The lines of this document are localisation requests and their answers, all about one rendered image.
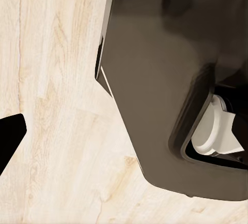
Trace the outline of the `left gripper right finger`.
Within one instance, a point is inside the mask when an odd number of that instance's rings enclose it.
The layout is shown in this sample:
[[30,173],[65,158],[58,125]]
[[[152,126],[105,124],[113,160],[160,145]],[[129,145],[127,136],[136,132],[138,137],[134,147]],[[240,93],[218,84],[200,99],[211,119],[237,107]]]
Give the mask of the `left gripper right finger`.
[[248,155],[248,115],[236,113],[231,131]]

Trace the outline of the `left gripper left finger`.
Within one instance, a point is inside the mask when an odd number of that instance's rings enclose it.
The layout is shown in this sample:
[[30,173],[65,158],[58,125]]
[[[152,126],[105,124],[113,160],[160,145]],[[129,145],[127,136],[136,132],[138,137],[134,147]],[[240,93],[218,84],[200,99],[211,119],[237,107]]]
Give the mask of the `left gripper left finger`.
[[0,119],[0,175],[26,133],[27,126],[21,113]]

